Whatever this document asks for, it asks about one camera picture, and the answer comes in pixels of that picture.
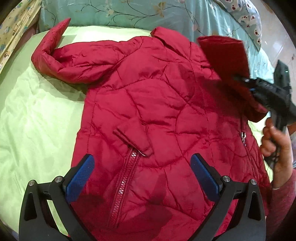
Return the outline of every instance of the zipper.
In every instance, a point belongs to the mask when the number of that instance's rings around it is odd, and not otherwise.
[[[137,160],[138,154],[135,150],[132,150],[131,154],[129,155],[126,165],[123,169],[123,175],[121,176],[121,182],[119,183],[119,188],[115,194],[115,198],[113,201],[113,209],[111,211],[111,216],[109,220],[109,226],[115,228],[117,225],[117,219],[119,215],[119,211],[121,208],[121,204],[124,198],[124,194],[126,192],[127,188],[127,181],[130,177],[130,174],[132,173],[135,163]]]
[[[253,160],[252,160],[252,158],[251,158],[250,151],[249,151],[249,149],[248,149],[248,147],[247,147],[247,144],[246,144],[246,137],[247,137],[246,133],[242,131],[242,132],[241,132],[242,143],[243,143],[243,145],[244,145],[244,147],[245,147],[245,149],[246,149],[247,156],[248,156],[249,161],[250,161],[250,163],[251,163],[252,170],[253,170],[253,176],[254,176],[255,179],[257,179],[257,176],[256,176],[256,174],[255,174],[254,163],[253,163]]]

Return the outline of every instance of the blue textured pad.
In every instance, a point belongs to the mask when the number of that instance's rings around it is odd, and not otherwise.
[[[66,187],[65,199],[68,203],[74,202],[78,199],[93,170],[94,157],[89,155],[89,157],[85,160],[81,168],[79,168],[77,173]]]
[[[219,185],[195,154],[191,157],[190,166],[207,198],[217,202],[220,199]]]

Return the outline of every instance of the silver bolt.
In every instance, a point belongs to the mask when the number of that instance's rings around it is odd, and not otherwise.
[[[224,182],[230,182],[230,177],[229,176],[223,176],[222,177]]]
[[[54,179],[54,181],[55,181],[56,183],[60,183],[62,180],[63,180],[63,177],[61,177],[61,176],[58,176],[58,177],[56,177],[56,178]]]
[[[29,181],[29,186],[33,186],[35,184],[34,180]]]
[[[256,185],[256,184],[257,184],[257,182],[256,182],[255,179],[251,179],[250,182],[251,182],[253,185]]]

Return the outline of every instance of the red puffer jacket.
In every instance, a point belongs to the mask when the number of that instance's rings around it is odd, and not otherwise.
[[[65,82],[92,84],[72,165],[85,153],[96,164],[72,205],[98,240],[187,240],[213,207],[191,171],[194,153],[235,181],[256,179],[267,206],[270,184],[247,124],[265,110],[231,81],[249,76],[240,41],[204,37],[200,48],[158,27],[152,37],[54,50],[69,21],[47,33],[32,62]]]

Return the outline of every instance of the tiled floor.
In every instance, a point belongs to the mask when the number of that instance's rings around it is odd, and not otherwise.
[[[277,16],[269,11],[261,0],[251,0],[257,7],[262,22],[262,48],[275,67],[277,60],[288,64],[290,70],[291,85],[294,92],[292,100],[296,103],[296,49],[285,28]]]

